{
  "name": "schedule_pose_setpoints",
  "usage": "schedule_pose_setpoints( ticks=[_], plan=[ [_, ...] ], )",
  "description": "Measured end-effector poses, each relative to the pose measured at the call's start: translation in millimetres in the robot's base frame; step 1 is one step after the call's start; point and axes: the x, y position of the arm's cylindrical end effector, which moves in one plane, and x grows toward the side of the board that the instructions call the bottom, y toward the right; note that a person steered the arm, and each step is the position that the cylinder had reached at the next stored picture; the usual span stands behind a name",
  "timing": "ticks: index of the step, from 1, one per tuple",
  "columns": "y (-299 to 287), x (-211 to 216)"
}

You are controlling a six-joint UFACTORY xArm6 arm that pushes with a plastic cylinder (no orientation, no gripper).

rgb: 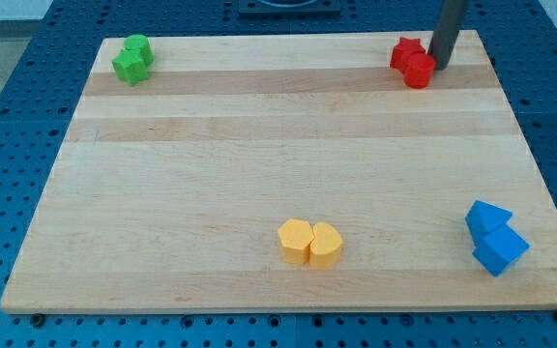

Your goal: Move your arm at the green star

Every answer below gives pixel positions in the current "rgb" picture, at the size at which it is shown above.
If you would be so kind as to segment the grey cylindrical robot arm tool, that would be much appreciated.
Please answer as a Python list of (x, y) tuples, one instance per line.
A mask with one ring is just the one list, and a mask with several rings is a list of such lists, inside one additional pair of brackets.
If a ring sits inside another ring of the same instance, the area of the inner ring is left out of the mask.
[(427, 54), (435, 60), (435, 70), (443, 71), (450, 63), (454, 45), (468, 7), (468, 0), (444, 0)]

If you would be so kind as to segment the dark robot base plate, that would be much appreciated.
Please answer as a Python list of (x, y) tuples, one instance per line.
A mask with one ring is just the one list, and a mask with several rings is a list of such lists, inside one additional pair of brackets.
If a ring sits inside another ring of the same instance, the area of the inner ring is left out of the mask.
[(337, 15), (341, 0), (237, 0), (240, 15)]

